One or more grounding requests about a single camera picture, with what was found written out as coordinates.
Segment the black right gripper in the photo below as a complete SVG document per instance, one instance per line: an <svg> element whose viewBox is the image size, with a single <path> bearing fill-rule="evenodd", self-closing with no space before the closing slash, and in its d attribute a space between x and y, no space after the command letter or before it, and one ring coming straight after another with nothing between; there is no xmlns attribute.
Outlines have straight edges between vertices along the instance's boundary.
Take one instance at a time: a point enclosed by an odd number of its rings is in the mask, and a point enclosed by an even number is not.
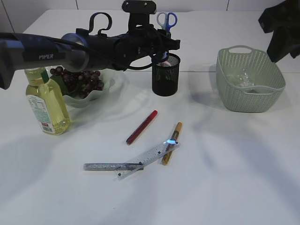
<svg viewBox="0 0 300 225"><path fill-rule="evenodd" d="M281 26L296 26L300 24L300 1L285 0L278 5L266 8L258 19L264 33L273 32L267 49L272 62L278 62L288 53L295 59L300 55L300 38L291 36L287 29L277 29Z"/></svg>

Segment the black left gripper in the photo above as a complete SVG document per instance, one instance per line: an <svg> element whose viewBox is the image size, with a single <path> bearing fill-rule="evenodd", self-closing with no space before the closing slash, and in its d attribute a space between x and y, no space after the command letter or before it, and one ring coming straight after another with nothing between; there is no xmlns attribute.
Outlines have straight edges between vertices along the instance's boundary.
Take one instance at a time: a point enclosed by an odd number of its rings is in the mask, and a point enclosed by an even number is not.
<svg viewBox="0 0 300 225"><path fill-rule="evenodd" d="M166 31L153 27L138 27L134 31L116 36L113 46L112 68L115 70L144 70L155 63L163 62L163 54L180 49L180 40L167 37ZM133 67L131 63L144 57L150 57L151 63Z"/></svg>

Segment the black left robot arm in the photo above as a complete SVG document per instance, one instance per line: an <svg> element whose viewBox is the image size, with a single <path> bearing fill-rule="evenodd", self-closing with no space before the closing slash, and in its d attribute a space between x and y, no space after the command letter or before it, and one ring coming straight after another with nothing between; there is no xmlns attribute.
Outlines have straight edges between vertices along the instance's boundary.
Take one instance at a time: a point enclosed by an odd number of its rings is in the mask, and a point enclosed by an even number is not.
<svg viewBox="0 0 300 225"><path fill-rule="evenodd" d="M180 41L170 33L153 27L139 27L125 34L108 37L68 33L62 38L24 33L0 35L0 87L10 87L15 71L61 65L71 72L112 69L143 70L148 64L133 67L131 63L151 57L152 63L162 61L163 54L178 50Z"/></svg>

